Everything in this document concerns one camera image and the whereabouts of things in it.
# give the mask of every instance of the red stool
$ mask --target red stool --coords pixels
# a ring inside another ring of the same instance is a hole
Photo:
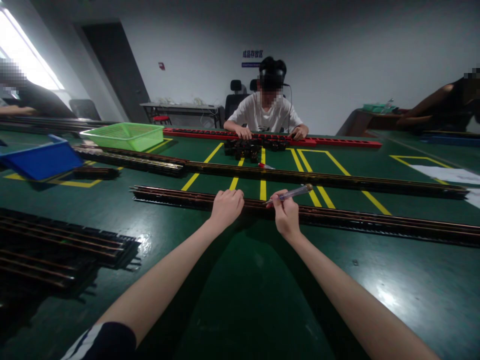
[[[166,124],[172,125],[172,122],[170,121],[170,118],[168,116],[154,116],[153,122],[154,123],[159,122],[160,125],[166,125]]]

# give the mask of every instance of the window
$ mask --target window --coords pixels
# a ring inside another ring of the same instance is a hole
[[[11,59],[32,83],[49,90],[64,90],[52,69],[30,42],[19,23],[0,2],[0,56]]]

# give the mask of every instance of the black shirt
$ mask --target black shirt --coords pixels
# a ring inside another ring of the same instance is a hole
[[[18,96],[20,97],[18,107],[33,108],[38,112],[38,116],[65,119],[77,118],[56,94],[28,80],[18,90]]]
[[[465,104],[464,93],[466,91],[466,79],[463,77],[455,82],[452,82],[453,88],[448,95],[438,104],[430,106],[427,110],[419,114],[419,117],[423,116],[436,116],[456,114],[461,112],[473,112],[478,108],[479,99],[473,99]]]
[[[409,127],[409,130],[414,133],[421,133],[425,130],[444,130],[453,132],[465,132],[467,125],[475,116],[475,120],[480,123],[480,99],[474,98],[468,102],[471,96],[465,96],[465,93],[471,94],[472,90],[467,88],[467,79],[463,77],[455,82],[451,91],[446,97],[433,106],[418,114],[419,117],[432,116],[428,122],[416,124]],[[470,83],[470,86],[476,86],[475,83]]]
[[[105,322],[85,331],[61,360],[130,360],[137,339],[119,322]]]

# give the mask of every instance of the red rail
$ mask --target red rail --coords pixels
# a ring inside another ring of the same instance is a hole
[[[213,139],[213,140],[238,139],[238,136],[234,132],[217,131],[217,130],[195,130],[195,129],[166,127],[163,129],[163,134],[168,136]],[[270,140],[270,139],[282,140],[282,141],[286,140],[290,143],[290,146],[301,146],[301,147],[316,147],[317,145],[333,145],[333,146],[374,148],[374,149],[379,149],[382,147],[382,143],[378,141],[348,140],[348,139],[310,137],[310,136],[306,137],[303,140],[294,141],[283,135],[272,135],[268,133],[259,133],[259,134],[254,133],[253,138],[254,139],[258,138],[262,140]]]

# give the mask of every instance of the striped sleeve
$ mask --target striped sleeve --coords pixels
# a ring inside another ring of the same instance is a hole
[[[119,322],[106,322],[85,331],[61,360],[131,359],[137,340],[134,332]]]

